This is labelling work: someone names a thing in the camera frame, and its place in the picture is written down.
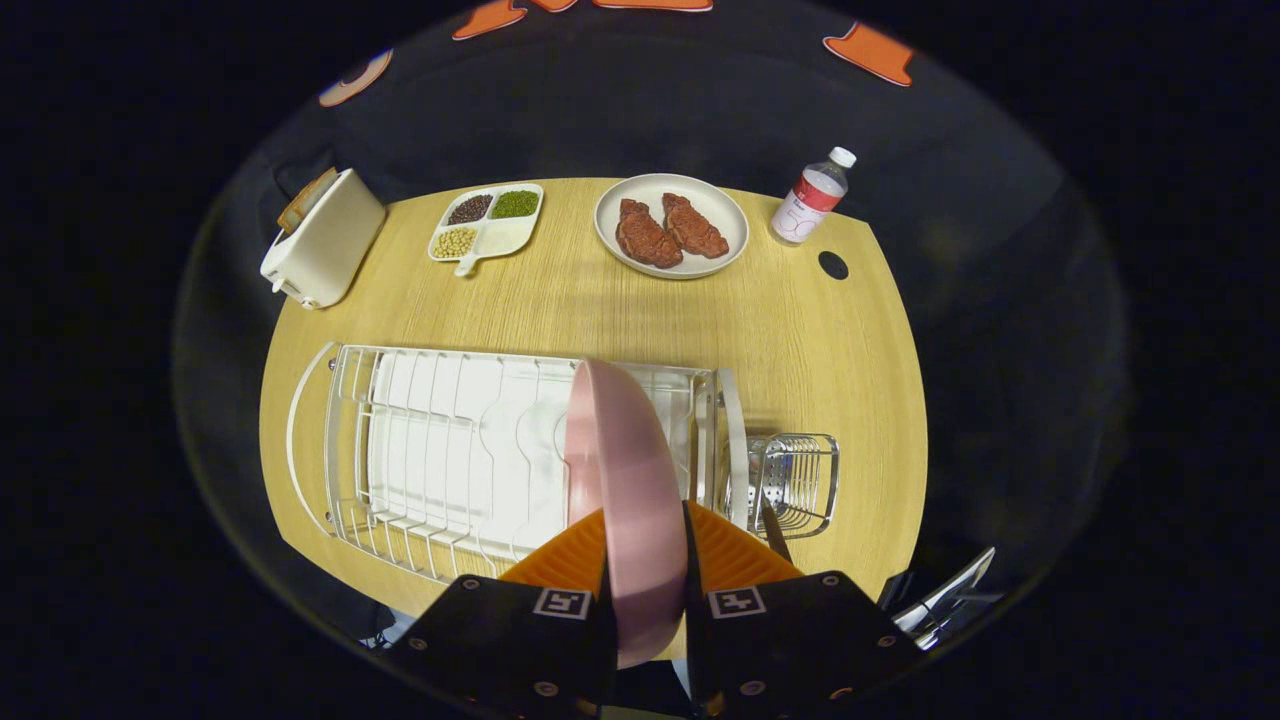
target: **black background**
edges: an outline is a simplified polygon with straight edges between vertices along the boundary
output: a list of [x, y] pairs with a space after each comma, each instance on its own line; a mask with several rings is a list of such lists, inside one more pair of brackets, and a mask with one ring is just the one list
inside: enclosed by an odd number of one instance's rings
[[[70, 373], [19, 375], [10, 405], [23, 428], [13, 484], [36, 488], [12, 506], [15, 584], [47, 588], [13, 619], [10, 698], [27, 712], [328, 717], [380, 698], [438, 716], [248, 574], [198, 498], [166, 383], [182, 265], [239, 159], [317, 81], [445, 5], [458, 4], [5, 10], [22, 100], [9, 114], [10, 181], [15, 215], [35, 220], [8, 243], [31, 310], [15, 313], [6, 346], [19, 373], [31, 360]], [[1260, 610], [1265, 566], [1251, 557], [1276, 495], [1257, 452], [1275, 439], [1263, 284], [1275, 229], [1261, 211], [1275, 12], [1039, 5], [854, 10], [995, 96], [1098, 204], [1138, 333], [1130, 452], [1030, 597], [859, 707], [1248, 715], [1276, 670], [1261, 641], [1274, 629]]]

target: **white toaster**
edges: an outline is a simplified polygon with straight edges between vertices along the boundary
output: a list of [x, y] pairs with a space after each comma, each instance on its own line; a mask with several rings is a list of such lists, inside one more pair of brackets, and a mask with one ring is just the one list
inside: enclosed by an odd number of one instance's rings
[[347, 295], [385, 218], [387, 208], [348, 168], [294, 232], [275, 236], [259, 272], [273, 292], [283, 290], [307, 310], [333, 305]]

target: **wooden table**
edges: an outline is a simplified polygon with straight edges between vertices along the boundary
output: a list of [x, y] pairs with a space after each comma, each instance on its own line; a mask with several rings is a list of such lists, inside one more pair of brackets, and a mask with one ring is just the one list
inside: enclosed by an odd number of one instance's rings
[[[294, 388], [328, 342], [731, 368], [749, 434], [836, 437], [841, 478], [835, 519], [792, 541], [805, 573], [838, 569], [872, 598], [906, 569], [920, 528], [925, 416], [920, 369], [888, 264], [870, 228], [832, 214], [800, 247], [768, 234], [778, 200], [727, 191], [751, 227], [727, 269], [664, 281], [616, 260], [595, 234], [593, 211], [609, 178], [545, 179], [529, 245], [483, 260], [471, 278], [435, 263], [426, 243], [449, 191], [390, 205], [349, 293], [325, 310], [285, 302], [262, 378], [262, 475], [280, 534], [361, 593], [420, 615], [443, 585], [324, 534], [302, 507], [285, 461]], [[849, 277], [818, 264], [837, 252]], [[303, 391], [294, 429], [303, 495], [323, 519], [328, 375]], [[682, 656], [682, 634], [663, 657]]]

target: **bottle label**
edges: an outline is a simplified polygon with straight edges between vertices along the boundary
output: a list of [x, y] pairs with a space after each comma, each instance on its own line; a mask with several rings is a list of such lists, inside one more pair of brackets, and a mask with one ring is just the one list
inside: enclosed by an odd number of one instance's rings
[[836, 202], [840, 202], [840, 197], [827, 195], [826, 192], [818, 190], [810, 184], [809, 181], [804, 179], [804, 176], [800, 176], [800, 179], [796, 182], [796, 186], [791, 190], [791, 192], [796, 196], [796, 200], [824, 215], [831, 213], [831, 210], [836, 206]]
[[769, 224], [783, 240], [801, 242], [836, 206], [836, 202], [840, 202], [838, 197], [827, 195], [801, 177]]

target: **black cloth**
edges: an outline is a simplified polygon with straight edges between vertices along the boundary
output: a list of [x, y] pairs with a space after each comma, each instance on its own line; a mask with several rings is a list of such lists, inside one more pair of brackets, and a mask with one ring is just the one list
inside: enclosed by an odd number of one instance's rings
[[922, 542], [996, 544], [1000, 583], [1052, 559], [1100, 486], [1125, 334], [1084, 200], [1016, 123], [925, 55], [909, 65], [910, 88], [836, 58], [820, 38], [850, 19], [813, 5], [744, 0], [689, 15], [580, 3], [451, 41], [461, 24], [396, 44], [367, 90], [335, 108], [308, 101], [271, 133], [187, 268], [174, 386], [188, 451], [278, 592], [348, 634], [370, 611], [279, 538], [257, 447], [283, 302], [257, 266], [280, 209], [330, 165], [356, 168], [384, 202], [648, 172], [781, 196], [806, 163], [847, 146], [860, 159], [836, 210], [876, 232], [925, 383]]

